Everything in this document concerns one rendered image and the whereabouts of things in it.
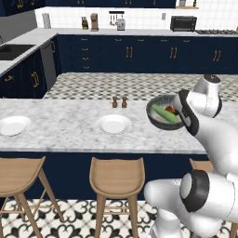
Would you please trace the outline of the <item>dark grey bowl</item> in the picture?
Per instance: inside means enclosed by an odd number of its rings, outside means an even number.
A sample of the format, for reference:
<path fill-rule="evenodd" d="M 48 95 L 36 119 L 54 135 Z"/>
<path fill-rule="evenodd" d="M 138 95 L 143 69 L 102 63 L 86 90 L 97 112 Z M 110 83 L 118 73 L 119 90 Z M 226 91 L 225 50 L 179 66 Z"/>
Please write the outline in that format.
<path fill-rule="evenodd" d="M 177 115 L 177 122 L 172 124 L 168 122 L 165 118 L 163 118 L 160 114 L 158 114 L 153 108 L 152 105 L 155 104 L 162 108 L 166 108 L 167 106 L 172 105 L 172 101 L 174 99 L 174 95 L 159 95 L 153 99 L 151 99 L 146 106 L 146 113 L 148 115 L 151 123 L 163 130 L 177 130 L 184 127 L 183 122 L 181 121 L 179 115 Z"/>

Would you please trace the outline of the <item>green corn cob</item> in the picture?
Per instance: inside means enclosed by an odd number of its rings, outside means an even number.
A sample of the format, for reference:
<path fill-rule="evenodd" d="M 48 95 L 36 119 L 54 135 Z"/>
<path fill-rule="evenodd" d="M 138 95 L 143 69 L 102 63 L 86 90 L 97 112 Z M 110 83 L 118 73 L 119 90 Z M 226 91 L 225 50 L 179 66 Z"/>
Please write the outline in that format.
<path fill-rule="evenodd" d="M 178 121 L 174 111 L 168 111 L 157 104 L 153 104 L 152 109 L 169 123 L 175 124 Z"/>

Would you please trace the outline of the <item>brown chicken drumstick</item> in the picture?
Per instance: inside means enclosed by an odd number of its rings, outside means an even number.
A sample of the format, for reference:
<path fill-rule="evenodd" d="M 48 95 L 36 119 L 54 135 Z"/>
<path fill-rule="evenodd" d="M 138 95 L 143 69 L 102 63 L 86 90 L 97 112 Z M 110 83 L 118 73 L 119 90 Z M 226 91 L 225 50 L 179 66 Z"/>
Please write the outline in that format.
<path fill-rule="evenodd" d="M 168 111 L 168 112 L 172 112 L 172 113 L 175 114 L 175 115 L 178 115 L 178 114 L 179 114 L 172 106 L 167 106 L 167 107 L 165 108 L 165 110 Z"/>

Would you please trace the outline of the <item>white plate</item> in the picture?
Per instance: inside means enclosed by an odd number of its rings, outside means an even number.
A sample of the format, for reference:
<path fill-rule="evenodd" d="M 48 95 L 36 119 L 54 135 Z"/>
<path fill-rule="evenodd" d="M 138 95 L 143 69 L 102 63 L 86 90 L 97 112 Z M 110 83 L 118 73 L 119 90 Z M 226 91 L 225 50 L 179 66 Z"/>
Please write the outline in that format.
<path fill-rule="evenodd" d="M 121 114 L 107 114 L 101 116 L 96 122 L 96 127 L 107 134 L 121 134 L 131 126 L 131 121 Z"/>
<path fill-rule="evenodd" d="M 26 116 L 9 116 L 0 120 L 1 136 L 17 136 L 31 125 L 31 119 Z"/>

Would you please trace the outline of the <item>long navy cupboard run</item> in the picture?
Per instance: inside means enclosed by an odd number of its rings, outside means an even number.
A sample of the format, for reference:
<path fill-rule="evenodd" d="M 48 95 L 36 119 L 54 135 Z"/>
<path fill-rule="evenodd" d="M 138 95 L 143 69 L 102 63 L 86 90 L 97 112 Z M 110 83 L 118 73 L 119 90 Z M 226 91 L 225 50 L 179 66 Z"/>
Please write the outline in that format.
<path fill-rule="evenodd" d="M 238 74 L 238 37 L 59 34 L 61 73 Z"/>

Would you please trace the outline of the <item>navy kitchen island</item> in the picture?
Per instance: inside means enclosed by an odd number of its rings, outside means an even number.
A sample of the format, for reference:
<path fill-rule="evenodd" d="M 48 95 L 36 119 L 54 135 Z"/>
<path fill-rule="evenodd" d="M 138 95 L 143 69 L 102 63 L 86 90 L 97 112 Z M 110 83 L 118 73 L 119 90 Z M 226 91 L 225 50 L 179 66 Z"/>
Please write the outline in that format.
<path fill-rule="evenodd" d="M 130 100 L 114 109 L 108 100 L 0 99 L 0 119 L 23 115 L 30 127 L 15 137 L 0 136 L 0 157 L 46 157 L 44 170 L 60 199 L 94 199 L 89 184 L 93 156 L 100 159 L 142 157 L 147 180 L 180 179 L 191 170 L 189 159 L 204 160 L 206 152 L 185 128 L 156 128 L 146 114 L 147 103 Z M 121 114 L 132 126 L 120 135 L 100 132 L 103 115 Z"/>

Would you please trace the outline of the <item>grey dishwasher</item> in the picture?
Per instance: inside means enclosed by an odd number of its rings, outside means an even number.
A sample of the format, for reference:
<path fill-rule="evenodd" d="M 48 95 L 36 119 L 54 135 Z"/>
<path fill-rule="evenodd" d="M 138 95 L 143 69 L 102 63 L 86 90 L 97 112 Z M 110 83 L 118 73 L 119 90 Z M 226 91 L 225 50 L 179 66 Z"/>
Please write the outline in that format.
<path fill-rule="evenodd" d="M 41 46 L 40 51 L 44 65 L 47 90 L 50 90 L 57 81 L 51 43 L 47 41 L 44 45 Z"/>

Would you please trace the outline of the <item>silver toaster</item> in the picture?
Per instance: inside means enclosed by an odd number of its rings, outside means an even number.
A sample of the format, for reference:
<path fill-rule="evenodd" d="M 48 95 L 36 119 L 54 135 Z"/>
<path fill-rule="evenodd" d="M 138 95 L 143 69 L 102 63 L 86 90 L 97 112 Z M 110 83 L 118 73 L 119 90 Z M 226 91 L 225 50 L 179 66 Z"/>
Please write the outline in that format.
<path fill-rule="evenodd" d="M 126 21 L 124 19 L 118 19 L 116 25 L 118 31 L 124 31 L 126 29 Z"/>

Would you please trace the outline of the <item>brown coffee machine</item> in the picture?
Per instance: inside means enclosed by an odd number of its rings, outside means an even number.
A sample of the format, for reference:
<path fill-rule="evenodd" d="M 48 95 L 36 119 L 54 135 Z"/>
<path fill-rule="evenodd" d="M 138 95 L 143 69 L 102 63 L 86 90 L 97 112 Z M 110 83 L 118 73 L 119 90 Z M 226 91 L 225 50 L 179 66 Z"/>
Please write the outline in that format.
<path fill-rule="evenodd" d="M 90 19 L 91 19 L 91 32 L 97 32 L 99 30 L 98 14 L 92 13 L 90 15 Z"/>

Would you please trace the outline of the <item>white paper towel roll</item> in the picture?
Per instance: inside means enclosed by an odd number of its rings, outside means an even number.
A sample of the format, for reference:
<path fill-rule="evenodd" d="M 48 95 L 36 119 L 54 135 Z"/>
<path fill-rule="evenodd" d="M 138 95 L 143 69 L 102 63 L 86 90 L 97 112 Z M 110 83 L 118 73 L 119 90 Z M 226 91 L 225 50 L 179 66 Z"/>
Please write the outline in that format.
<path fill-rule="evenodd" d="M 50 23 L 49 14 L 48 13 L 43 13 L 42 18 L 43 18 L 44 28 L 45 29 L 50 29 L 51 28 L 51 23 Z"/>

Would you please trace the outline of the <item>black sink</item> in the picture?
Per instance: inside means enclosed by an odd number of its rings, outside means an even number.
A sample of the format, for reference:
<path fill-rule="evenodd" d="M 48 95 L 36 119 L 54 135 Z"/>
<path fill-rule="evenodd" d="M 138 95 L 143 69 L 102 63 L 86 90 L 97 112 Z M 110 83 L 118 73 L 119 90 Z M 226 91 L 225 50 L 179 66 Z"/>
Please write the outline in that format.
<path fill-rule="evenodd" d="M 33 45 L 3 45 L 0 46 L 0 60 L 14 60 Z"/>

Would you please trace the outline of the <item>black hob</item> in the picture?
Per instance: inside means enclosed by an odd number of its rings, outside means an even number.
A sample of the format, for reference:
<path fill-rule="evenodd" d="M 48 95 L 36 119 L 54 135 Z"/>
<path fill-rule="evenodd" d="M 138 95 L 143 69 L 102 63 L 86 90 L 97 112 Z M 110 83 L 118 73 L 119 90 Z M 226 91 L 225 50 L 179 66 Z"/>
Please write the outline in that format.
<path fill-rule="evenodd" d="M 238 35 L 238 32 L 235 30 L 195 30 L 199 34 L 222 34 L 222 35 Z"/>

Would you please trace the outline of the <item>rail with hanging tools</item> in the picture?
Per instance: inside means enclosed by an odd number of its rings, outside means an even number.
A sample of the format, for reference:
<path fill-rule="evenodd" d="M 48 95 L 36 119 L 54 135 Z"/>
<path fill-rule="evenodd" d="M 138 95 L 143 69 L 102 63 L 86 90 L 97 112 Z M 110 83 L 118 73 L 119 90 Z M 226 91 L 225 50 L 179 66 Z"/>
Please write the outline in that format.
<path fill-rule="evenodd" d="M 123 16 L 125 14 L 124 11 L 110 11 L 110 25 L 115 26 L 117 24 L 117 17 Z"/>

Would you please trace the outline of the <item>navy wall cupboards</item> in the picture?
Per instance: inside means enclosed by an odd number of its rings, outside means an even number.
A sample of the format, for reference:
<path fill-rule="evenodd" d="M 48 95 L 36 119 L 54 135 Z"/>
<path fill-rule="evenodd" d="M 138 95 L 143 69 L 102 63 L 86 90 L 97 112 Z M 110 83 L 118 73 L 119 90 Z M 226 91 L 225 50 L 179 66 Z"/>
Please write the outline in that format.
<path fill-rule="evenodd" d="M 176 0 L 0 0 L 0 17 L 41 7 L 142 7 L 175 8 Z"/>

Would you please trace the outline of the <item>wooden wall shelf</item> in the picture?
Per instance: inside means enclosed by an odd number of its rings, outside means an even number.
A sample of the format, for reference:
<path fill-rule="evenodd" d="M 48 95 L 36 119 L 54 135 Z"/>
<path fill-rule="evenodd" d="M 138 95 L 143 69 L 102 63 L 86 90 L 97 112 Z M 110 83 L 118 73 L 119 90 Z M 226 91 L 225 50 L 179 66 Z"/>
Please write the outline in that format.
<path fill-rule="evenodd" d="M 198 9 L 197 0 L 177 0 L 176 9 Z"/>

